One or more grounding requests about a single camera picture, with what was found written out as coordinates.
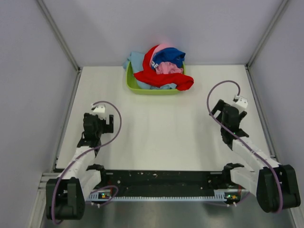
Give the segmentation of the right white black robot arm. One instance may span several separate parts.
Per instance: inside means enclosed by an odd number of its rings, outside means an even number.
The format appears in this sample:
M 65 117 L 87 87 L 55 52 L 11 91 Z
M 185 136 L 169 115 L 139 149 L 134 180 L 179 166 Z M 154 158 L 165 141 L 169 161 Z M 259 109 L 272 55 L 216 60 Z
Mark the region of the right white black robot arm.
M 267 213 L 299 207 L 301 198 L 294 168 L 270 158 L 239 127 L 247 115 L 246 107 L 247 100 L 238 96 L 233 105 L 218 100 L 209 113 L 211 117 L 219 113 L 215 120 L 220 123 L 224 144 L 245 161 L 244 165 L 230 163 L 224 167 L 223 185 L 227 188 L 244 187 Z

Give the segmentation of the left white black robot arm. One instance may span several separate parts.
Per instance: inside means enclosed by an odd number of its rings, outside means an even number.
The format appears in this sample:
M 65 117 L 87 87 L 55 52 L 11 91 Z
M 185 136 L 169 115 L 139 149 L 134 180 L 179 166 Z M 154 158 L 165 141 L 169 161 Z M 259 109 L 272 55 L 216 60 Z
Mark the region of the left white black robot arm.
M 100 117 L 85 113 L 83 128 L 76 152 L 68 166 L 46 183 L 47 219 L 55 225 L 64 220 L 80 220 L 91 194 L 118 189 L 107 185 L 108 177 L 104 166 L 94 163 L 103 146 L 102 134 L 114 132 L 113 115 Z

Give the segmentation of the green plastic basin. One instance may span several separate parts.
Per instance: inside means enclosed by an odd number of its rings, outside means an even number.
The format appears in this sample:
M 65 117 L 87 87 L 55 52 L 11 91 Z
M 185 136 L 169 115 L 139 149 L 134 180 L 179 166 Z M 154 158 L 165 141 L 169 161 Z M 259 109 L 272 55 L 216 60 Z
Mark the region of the green plastic basin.
M 126 70 L 126 85 L 127 87 L 137 95 L 175 95 L 180 91 L 189 90 L 193 84 L 194 79 L 191 76 L 182 73 L 173 74 L 157 74 L 154 69 L 150 67 L 149 60 L 142 62 L 143 70 L 134 73 L 131 64 L 129 63 Z M 154 90 L 154 89 L 141 89 L 135 80 L 144 82 L 151 86 L 161 87 L 166 84 L 176 84 L 175 89 L 167 90 Z

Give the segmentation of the red t shirt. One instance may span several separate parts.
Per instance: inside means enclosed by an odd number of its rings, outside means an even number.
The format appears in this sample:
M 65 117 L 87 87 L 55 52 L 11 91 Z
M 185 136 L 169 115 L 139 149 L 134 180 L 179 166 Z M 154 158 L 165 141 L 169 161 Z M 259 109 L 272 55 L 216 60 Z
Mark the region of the red t shirt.
M 144 56 L 143 70 L 135 73 L 134 77 L 157 88 L 175 84 L 177 90 L 188 90 L 194 84 L 194 79 L 183 74 L 184 59 L 185 53 L 172 46 L 154 46 Z

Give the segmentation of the pink t shirt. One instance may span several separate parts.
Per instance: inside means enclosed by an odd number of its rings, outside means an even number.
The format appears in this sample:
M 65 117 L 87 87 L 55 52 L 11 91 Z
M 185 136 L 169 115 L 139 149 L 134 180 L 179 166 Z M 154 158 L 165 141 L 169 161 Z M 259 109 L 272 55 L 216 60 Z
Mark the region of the pink t shirt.
M 178 68 L 176 66 L 176 64 L 169 62 L 169 61 L 165 61 L 165 62 L 161 62 L 159 64 L 155 63 L 155 57 L 156 54 L 159 53 L 160 51 L 166 49 L 166 48 L 172 48 L 172 45 L 170 44 L 159 44 L 153 54 L 152 57 L 150 59 L 150 65 L 151 67 L 156 71 L 157 74 L 173 74 L 173 73 L 182 73 L 183 69 L 182 68 Z

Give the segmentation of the light blue t shirt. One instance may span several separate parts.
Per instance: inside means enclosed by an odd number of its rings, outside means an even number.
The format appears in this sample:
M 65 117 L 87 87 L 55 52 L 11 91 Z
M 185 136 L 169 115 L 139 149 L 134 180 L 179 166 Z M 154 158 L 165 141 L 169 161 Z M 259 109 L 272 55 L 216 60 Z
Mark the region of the light blue t shirt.
M 127 70 L 127 67 L 130 63 L 133 68 L 134 73 L 138 73 L 138 72 L 142 71 L 143 70 L 143 66 L 142 66 L 143 59 L 144 59 L 143 53 L 131 52 L 129 57 L 127 58 L 127 60 L 123 63 L 124 70 Z M 167 90 L 167 89 L 175 89 L 177 86 L 176 84 L 171 83 L 171 84 L 163 85 L 161 87 L 155 87 L 155 86 L 146 84 L 144 82 L 138 81 L 137 79 L 135 81 L 141 89 Z

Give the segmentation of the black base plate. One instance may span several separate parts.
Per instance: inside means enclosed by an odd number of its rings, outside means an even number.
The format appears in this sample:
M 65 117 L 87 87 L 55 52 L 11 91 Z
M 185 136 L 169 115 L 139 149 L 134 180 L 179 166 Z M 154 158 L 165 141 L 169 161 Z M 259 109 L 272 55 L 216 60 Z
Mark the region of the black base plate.
M 115 185 L 118 197 L 204 197 L 227 189 L 222 172 L 106 170 L 97 187 Z

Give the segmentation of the aluminium frame rail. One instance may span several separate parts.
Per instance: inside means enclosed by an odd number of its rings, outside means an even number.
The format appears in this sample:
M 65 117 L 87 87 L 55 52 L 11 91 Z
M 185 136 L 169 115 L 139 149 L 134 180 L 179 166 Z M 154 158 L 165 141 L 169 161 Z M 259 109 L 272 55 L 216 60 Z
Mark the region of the aluminium frame rail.
M 46 188 L 46 184 L 50 179 L 56 179 L 59 173 L 43 173 L 38 185 L 39 190 L 44 190 Z

